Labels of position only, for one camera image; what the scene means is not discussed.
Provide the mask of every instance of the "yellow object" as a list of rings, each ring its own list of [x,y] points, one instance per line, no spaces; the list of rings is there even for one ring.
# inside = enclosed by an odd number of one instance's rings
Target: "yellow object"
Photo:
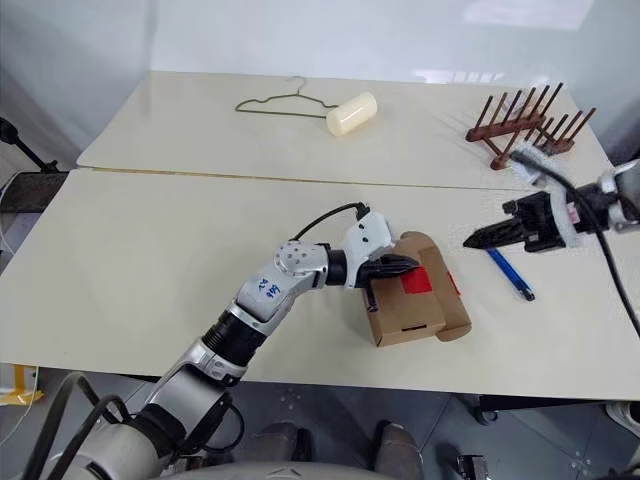
[[[336,137],[350,132],[378,112],[376,98],[364,92],[327,113],[327,127]]]
[[[27,365],[0,365],[0,405],[28,406],[42,397],[43,393],[36,390],[36,368]]]

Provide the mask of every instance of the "wheel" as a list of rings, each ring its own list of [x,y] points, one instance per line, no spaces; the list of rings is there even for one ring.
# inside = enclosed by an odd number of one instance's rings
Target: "wheel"
[[[491,425],[492,423],[494,423],[496,420],[498,420],[498,412],[493,411],[493,412],[483,412],[480,407],[476,407],[473,411],[473,416],[475,417],[476,421],[480,424],[480,425]]]

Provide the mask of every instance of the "cable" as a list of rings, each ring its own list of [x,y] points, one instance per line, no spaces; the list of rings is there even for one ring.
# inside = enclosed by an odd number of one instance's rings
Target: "cable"
[[[623,208],[627,208],[627,210],[631,210],[633,212],[633,217],[636,221],[640,222],[640,208],[636,207],[636,204],[633,203],[629,198],[624,195],[618,194],[618,200],[623,205]]]
[[[87,415],[87,418],[82,423],[82,426],[78,430],[78,432],[74,435],[71,441],[67,444],[67,447],[62,452],[62,455],[56,462],[53,470],[47,477],[47,480],[61,480],[64,474],[66,473],[69,465],[73,461],[73,457],[75,457],[76,453],[80,449],[82,443],[86,440],[86,438],[91,433],[93,426],[96,421],[107,412],[109,404],[113,403],[120,415],[122,416],[122,422],[128,422],[131,420],[131,416],[129,415],[129,411],[124,404],[124,401],[117,395],[106,395],[100,399],[100,401],[93,407],[93,410]]]
[[[362,202],[347,203],[346,205],[342,205],[341,207],[334,208],[333,210],[331,210],[331,211],[325,213],[324,215],[316,218],[313,222],[311,222],[309,225],[307,225],[302,230],[300,230],[300,232],[298,232],[298,234],[295,237],[293,237],[291,240],[300,240],[300,237],[302,237],[302,235],[307,233],[309,230],[311,230],[313,227],[318,225],[320,222],[325,221],[327,218],[335,215],[336,213],[340,213],[340,212],[343,212],[345,210],[349,210],[350,208],[355,208],[358,211],[358,215],[359,216],[360,215],[366,215],[369,212],[369,207],[367,207]]]
[[[11,178],[9,178],[7,183],[4,184],[4,187],[2,188],[2,193],[0,193],[0,207],[2,207],[2,200],[4,199],[4,194],[7,193],[7,190],[9,190],[9,187],[11,186],[13,181],[21,173],[24,173],[24,170],[20,170],[20,171],[14,173],[11,176]],[[9,242],[7,242],[7,239],[6,239],[5,235],[4,235],[4,228],[2,227],[2,219],[1,218],[0,218],[0,242],[4,243],[7,246],[7,250],[9,251],[11,256],[14,256],[16,254],[15,250],[13,248],[11,248],[11,245],[9,245]]]
[[[22,480],[38,480],[42,473],[42,468],[47,461],[49,452],[51,451],[51,445],[56,437],[62,415],[64,414],[65,407],[73,391],[73,387],[78,385],[85,396],[93,405],[99,403],[98,395],[91,388],[89,382],[85,376],[80,372],[73,372],[66,376],[62,381],[62,384],[58,388],[56,396],[53,399],[47,418],[44,421],[40,435],[36,440],[36,444],[31,451],[29,460],[24,469]],[[118,423],[118,419],[114,417],[110,412],[106,411],[102,415],[109,423]]]
[[[242,437],[244,436],[244,417],[242,416],[242,413],[240,412],[240,410],[236,408],[235,405],[231,405],[229,407],[229,410],[231,410],[238,418],[238,423],[240,424],[240,426],[238,427],[238,435],[236,436],[233,442],[221,448],[209,447],[208,445],[203,446],[202,449],[205,452],[216,453],[216,454],[227,453],[233,450],[234,448],[236,448],[240,443],[240,440],[242,440]]]
[[[587,199],[562,175],[559,173],[550,170],[549,168],[540,165],[537,161],[531,160],[528,157],[525,157],[523,153],[515,151],[511,155],[511,160],[517,163],[521,163],[527,167],[533,168],[534,170],[538,170],[541,173],[544,173],[548,177],[553,178],[556,182],[562,185],[575,199],[578,205],[582,208],[584,213],[586,214],[589,222],[591,222],[591,226],[595,231],[596,238],[600,243],[600,248],[602,249],[602,253],[604,254],[604,258],[607,261],[607,266],[609,267],[609,272],[611,273],[611,278],[613,279],[613,283],[616,286],[616,290],[618,291],[618,295],[620,296],[620,300],[622,301],[622,305],[624,306],[627,314],[629,315],[629,319],[633,324],[633,328],[635,328],[638,337],[640,338],[640,323],[638,322],[638,318],[636,317],[635,311],[633,310],[633,305],[629,301],[629,297],[627,296],[627,292],[624,289],[624,285],[622,284],[622,280],[620,279],[620,274],[618,273],[618,267],[616,267],[616,262],[613,258],[613,254],[611,253],[611,249],[609,248],[609,243],[604,236],[604,232],[602,227],[598,223],[598,218],[596,214],[591,209],[589,202]]]
[[[22,414],[20,419],[16,422],[16,424],[13,426],[13,428],[11,429],[9,434],[2,439],[2,441],[0,442],[0,448],[2,448],[2,446],[5,443],[7,443],[7,441],[11,438],[11,436],[14,433],[16,433],[16,430],[18,430],[18,428],[22,424],[22,421],[27,417],[27,415],[29,415],[29,412],[31,411],[31,406],[33,405],[33,399],[35,398],[36,391],[38,390],[38,376],[39,375],[40,375],[40,367],[36,367],[36,375],[35,375],[34,381],[33,381],[33,392],[31,393],[31,398],[29,399],[29,406],[27,407],[27,410]]]

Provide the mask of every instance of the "white cylinder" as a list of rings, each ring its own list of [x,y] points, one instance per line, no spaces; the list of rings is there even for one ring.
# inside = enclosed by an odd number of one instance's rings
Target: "white cylinder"
[[[339,137],[362,125],[375,116],[377,111],[376,98],[369,92],[364,92],[327,113],[327,127]]]

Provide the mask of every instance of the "white cable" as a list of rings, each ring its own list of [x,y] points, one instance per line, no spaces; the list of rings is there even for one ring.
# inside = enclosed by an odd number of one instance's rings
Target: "white cable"
[[[9,434],[2,439],[2,441],[0,442],[0,447],[2,447],[7,442],[7,440],[9,440],[11,438],[11,436],[14,433],[16,433],[16,430],[18,430],[18,427],[20,427],[20,424],[22,423],[22,421],[26,418],[27,415],[29,415],[29,412],[31,411],[31,406],[33,405],[33,399],[35,398],[36,391],[38,390],[38,375],[39,374],[40,374],[40,367],[36,367],[36,376],[35,376],[35,380],[33,382],[33,391],[31,393],[31,399],[29,400],[29,406],[27,407],[27,410],[22,414],[20,419],[16,422],[16,424],[13,426],[13,428],[11,429]]]
[[[556,224],[558,233],[565,245],[569,248],[579,247],[582,242],[576,232],[571,216],[569,215],[569,205],[567,204],[567,191],[558,182],[549,178],[548,193],[549,203],[551,204],[551,213],[553,214],[553,223]]]
[[[9,179],[9,181],[4,184],[2,193],[0,193],[0,207],[2,206],[2,199],[4,198],[4,194],[7,193],[7,190],[9,190],[9,187],[11,186],[13,181],[16,179],[16,177],[24,172],[25,172],[24,170],[20,170],[19,172],[14,173]],[[0,217],[0,246],[2,245],[2,243],[6,245],[7,250],[9,251],[9,253],[11,253],[11,256],[14,256],[16,254],[15,250],[11,248],[11,245],[9,245],[9,242],[7,242],[7,238],[4,236],[4,228],[2,227],[2,218]]]

